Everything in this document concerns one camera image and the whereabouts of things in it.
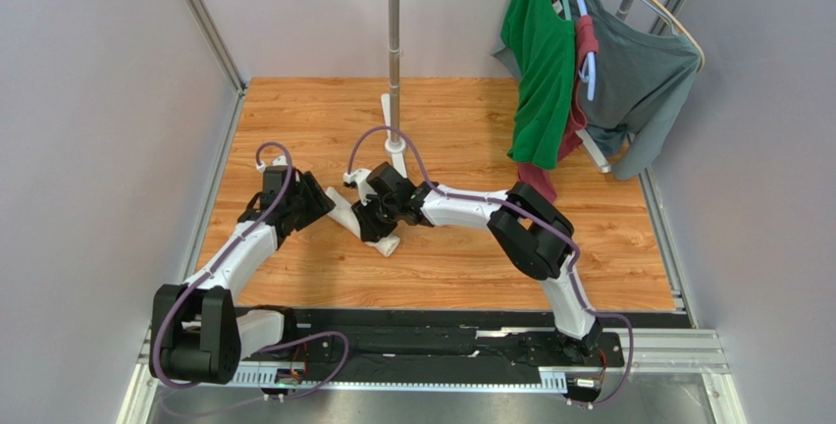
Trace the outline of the white cloth napkin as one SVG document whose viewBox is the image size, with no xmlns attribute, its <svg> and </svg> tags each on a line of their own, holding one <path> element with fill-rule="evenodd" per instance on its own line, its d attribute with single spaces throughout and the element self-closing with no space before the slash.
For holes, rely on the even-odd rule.
<svg viewBox="0 0 836 424">
<path fill-rule="evenodd" d="M 335 207 L 328 216 L 351 232 L 365 245 L 376 249 L 384 257 L 390 257 L 400 244 L 400 238 L 390 235 L 378 241 L 364 241 L 361 238 L 360 224 L 351 210 L 351 204 L 332 186 L 328 186 L 325 194 L 334 202 Z"/>
</svg>

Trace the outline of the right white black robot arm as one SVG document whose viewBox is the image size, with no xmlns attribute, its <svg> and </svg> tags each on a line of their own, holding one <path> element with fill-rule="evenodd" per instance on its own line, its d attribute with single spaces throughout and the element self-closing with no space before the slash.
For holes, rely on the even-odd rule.
<svg viewBox="0 0 836 424">
<path fill-rule="evenodd" d="M 401 224 L 490 233 L 511 264 L 539 282 L 564 345 L 583 356 L 598 349 L 601 322 L 574 272 L 574 228 L 531 185 L 493 192 L 416 185 L 388 162 L 346 173 L 343 183 L 358 192 L 351 211 L 364 241 L 381 241 Z"/>
</svg>

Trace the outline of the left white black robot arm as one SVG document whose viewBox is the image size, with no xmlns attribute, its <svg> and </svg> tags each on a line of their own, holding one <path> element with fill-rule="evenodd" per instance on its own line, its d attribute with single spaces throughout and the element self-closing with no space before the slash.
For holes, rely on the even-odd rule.
<svg viewBox="0 0 836 424">
<path fill-rule="evenodd" d="M 227 384 L 239 363 L 296 332 L 292 309 L 235 303 L 258 268 L 335 203 L 314 175 L 287 166 L 262 172 L 262 187 L 238 216 L 223 247 L 180 284 L 165 284 L 152 304 L 149 370 L 165 385 Z"/>
</svg>

